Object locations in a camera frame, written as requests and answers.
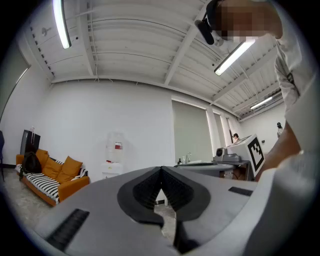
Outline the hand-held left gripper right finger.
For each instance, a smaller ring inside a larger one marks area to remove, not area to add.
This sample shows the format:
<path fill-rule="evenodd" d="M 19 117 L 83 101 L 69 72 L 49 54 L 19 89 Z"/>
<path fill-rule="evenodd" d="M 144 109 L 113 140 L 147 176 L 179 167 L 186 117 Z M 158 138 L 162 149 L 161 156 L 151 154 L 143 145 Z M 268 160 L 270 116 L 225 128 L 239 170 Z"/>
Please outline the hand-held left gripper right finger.
<path fill-rule="evenodd" d="M 256 186 L 254 181 L 161 167 L 161 188 L 176 216 L 174 247 L 184 254 L 209 242 L 231 223 Z"/>

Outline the ceiling tube light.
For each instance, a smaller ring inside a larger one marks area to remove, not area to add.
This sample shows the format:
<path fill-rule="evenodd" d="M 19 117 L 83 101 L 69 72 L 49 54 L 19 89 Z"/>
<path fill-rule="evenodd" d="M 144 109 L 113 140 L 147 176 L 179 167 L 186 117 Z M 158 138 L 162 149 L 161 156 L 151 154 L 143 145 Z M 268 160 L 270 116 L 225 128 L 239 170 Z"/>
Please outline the ceiling tube light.
<path fill-rule="evenodd" d="M 223 74 L 239 57 L 243 55 L 254 43 L 255 39 L 241 42 L 214 70 L 218 76 Z"/>
<path fill-rule="evenodd" d="M 270 96 L 270 97 L 262 100 L 261 102 L 259 102 L 259 103 L 255 104 L 255 105 L 251 106 L 250 109 L 251 109 L 251 110 L 257 109 L 257 108 L 259 108 L 260 106 L 262 106 L 262 105 L 270 102 L 272 99 L 273 99 L 273 97 Z"/>
<path fill-rule="evenodd" d="M 68 33 L 66 18 L 65 18 L 65 9 L 64 9 L 64 0 L 52 0 L 54 20 L 58 35 L 64 49 L 68 49 L 72 46 L 70 36 Z"/>

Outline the black backpack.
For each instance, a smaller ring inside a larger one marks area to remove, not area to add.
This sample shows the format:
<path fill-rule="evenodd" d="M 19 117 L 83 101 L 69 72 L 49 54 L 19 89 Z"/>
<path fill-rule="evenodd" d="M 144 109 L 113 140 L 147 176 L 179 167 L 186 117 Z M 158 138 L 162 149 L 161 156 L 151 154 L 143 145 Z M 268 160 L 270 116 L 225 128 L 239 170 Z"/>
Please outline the black backpack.
<path fill-rule="evenodd" d="M 32 151 L 26 152 L 21 164 L 19 179 L 21 180 L 24 174 L 39 174 L 42 172 L 42 166 L 36 154 Z"/>

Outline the person's right forearm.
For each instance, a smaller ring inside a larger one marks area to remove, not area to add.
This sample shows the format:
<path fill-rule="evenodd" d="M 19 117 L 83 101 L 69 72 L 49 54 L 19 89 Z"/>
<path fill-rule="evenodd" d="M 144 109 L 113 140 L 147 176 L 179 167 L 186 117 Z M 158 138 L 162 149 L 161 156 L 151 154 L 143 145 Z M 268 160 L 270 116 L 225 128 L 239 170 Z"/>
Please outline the person's right forearm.
<path fill-rule="evenodd" d="M 255 181 L 258 182 L 262 173 L 268 169 L 277 168 L 278 165 L 286 158 L 296 155 L 300 152 L 301 147 L 296 136 L 286 121 L 283 132 L 277 142 L 265 157 L 265 162 L 257 174 Z"/>

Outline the orange cushion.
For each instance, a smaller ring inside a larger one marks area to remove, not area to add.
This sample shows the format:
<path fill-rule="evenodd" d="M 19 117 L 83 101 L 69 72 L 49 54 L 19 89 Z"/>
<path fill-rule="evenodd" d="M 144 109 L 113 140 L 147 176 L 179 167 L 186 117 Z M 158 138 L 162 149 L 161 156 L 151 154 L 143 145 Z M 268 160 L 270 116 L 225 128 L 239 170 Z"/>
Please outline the orange cushion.
<path fill-rule="evenodd" d="M 77 160 L 74 160 L 68 156 L 62 165 L 62 169 L 56 177 L 56 181 L 60 184 L 71 181 L 75 176 L 79 174 L 79 171 L 83 163 Z"/>
<path fill-rule="evenodd" d="M 38 149 L 36 151 L 36 157 L 38 158 L 41 167 L 43 168 L 46 165 L 46 162 L 48 161 L 49 154 L 46 150 Z"/>
<path fill-rule="evenodd" d="M 42 173 L 51 179 L 56 179 L 60 171 L 62 170 L 63 165 L 48 158 L 45 163 Z"/>

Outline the orange sofa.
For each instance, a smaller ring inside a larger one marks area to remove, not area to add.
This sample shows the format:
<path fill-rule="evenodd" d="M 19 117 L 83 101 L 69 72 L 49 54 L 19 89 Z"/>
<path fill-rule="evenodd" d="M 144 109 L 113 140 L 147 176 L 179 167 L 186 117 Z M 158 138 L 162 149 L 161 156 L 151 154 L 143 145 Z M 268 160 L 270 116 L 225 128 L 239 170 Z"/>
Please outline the orange sofa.
<path fill-rule="evenodd" d="M 90 184 L 88 171 L 82 162 L 70 156 L 64 162 L 55 160 L 42 149 L 38 149 L 35 156 L 41 164 L 41 171 L 23 169 L 25 156 L 22 154 L 16 155 L 15 170 L 20 175 L 20 181 L 49 205 L 59 204 Z"/>

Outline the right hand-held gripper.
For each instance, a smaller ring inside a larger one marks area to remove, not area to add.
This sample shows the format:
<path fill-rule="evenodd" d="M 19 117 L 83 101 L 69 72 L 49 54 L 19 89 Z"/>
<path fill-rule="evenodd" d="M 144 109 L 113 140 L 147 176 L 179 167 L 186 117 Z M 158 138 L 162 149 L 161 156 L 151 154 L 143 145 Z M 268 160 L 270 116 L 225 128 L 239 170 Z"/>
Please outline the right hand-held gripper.
<path fill-rule="evenodd" d="M 245 178 L 255 178 L 265 163 L 265 156 L 256 134 L 241 138 L 227 147 L 216 150 L 213 162 L 177 164 L 174 167 L 190 172 L 223 178 L 234 166 L 245 166 Z"/>

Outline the black standing panel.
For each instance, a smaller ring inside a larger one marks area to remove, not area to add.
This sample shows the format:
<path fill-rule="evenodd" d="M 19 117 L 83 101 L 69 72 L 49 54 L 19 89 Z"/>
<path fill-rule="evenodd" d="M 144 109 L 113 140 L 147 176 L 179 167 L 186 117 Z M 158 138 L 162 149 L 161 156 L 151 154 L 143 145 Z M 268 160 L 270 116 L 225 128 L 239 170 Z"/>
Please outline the black standing panel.
<path fill-rule="evenodd" d="M 24 155 L 27 152 L 36 153 L 39 148 L 40 139 L 40 135 L 30 130 L 24 130 L 22 134 L 20 154 Z"/>

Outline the person's white shirt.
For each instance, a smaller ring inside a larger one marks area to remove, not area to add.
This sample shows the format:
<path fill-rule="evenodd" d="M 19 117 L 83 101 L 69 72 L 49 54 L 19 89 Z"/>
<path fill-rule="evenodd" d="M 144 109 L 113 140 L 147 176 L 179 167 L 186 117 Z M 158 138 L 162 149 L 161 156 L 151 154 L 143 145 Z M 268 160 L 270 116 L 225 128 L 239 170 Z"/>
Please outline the person's white shirt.
<path fill-rule="evenodd" d="M 285 121 L 300 152 L 264 171 L 260 181 L 272 178 L 263 213 L 245 248 L 247 256 L 305 254 L 320 226 L 320 67 L 309 46 L 296 32 L 276 40 L 275 60 Z"/>

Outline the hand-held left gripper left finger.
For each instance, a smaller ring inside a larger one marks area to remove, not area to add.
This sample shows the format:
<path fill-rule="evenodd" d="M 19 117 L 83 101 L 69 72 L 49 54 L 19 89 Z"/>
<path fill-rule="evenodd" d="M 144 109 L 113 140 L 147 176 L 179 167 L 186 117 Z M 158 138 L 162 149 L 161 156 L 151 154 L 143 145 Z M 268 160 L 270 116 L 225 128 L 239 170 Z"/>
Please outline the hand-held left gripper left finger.
<path fill-rule="evenodd" d="M 47 239 L 75 210 L 89 213 L 65 249 L 70 256 L 180 256 L 158 225 L 132 220 L 120 208 L 120 187 L 151 168 L 93 182 L 53 207 L 34 231 Z"/>

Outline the black white striped blanket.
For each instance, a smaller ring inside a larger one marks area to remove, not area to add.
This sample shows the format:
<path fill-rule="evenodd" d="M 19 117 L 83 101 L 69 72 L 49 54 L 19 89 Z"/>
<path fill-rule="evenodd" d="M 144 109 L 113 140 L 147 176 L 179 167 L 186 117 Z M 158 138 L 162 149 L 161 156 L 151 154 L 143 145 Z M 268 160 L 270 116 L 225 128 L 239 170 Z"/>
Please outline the black white striped blanket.
<path fill-rule="evenodd" d="M 63 184 L 58 183 L 55 179 L 49 178 L 43 173 L 25 173 L 21 181 L 52 206 L 59 204 L 90 184 L 88 171 L 84 168 L 79 170 L 78 176 Z"/>

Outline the white water dispenser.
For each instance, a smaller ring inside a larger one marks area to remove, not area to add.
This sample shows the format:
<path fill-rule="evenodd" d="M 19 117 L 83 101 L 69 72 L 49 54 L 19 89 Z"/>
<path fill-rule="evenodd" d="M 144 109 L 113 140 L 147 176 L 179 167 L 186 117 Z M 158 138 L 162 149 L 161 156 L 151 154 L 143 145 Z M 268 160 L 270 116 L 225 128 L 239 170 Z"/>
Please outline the white water dispenser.
<path fill-rule="evenodd" d="M 110 132 L 105 147 L 105 162 L 101 164 L 104 179 L 113 178 L 124 173 L 124 137 L 122 133 Z"/>

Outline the white sink cabinet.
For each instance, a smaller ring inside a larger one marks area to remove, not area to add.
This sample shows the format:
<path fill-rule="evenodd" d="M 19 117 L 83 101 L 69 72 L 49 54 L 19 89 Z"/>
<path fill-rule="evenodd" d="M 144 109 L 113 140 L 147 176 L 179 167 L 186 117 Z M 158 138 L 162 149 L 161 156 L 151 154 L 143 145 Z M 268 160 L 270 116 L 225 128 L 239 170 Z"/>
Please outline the white sink cabinet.
<path fill-rule="evenodd" d="M 180 162 L 177 165 L 211 165 L 213 164 L 212 161 L 203 161 L 203 160 L 194 160 L 190 162 Z"/>

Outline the grey roller blind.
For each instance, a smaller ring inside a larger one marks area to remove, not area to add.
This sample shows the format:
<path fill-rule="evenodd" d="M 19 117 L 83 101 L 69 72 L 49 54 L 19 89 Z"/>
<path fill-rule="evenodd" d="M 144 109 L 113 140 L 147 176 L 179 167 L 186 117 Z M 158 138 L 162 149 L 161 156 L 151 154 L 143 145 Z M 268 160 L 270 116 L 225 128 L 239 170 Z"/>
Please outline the grey roller blind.
<path fill-rule="evenodd" d="M 215 112 L 213 114 L 214 114 L 214 118 L 215 118 L 215 122 L 216 122 L 216 126 L 217 126 L 217 132 L 218 132 L 218 136 L 219 136 L 220 146 L 225 147 L 226 143 L 225 143 L 225 136 L 224 136 L 224 130 L 223 130 L 223 126 L 222 126 L 221 116 Z"/>
<path fill-rule="evenodd" d="M 175 161 L 191 153 L 190 161 L 211 161 L 213 158 L 207 111 L 172 101 Z"/>

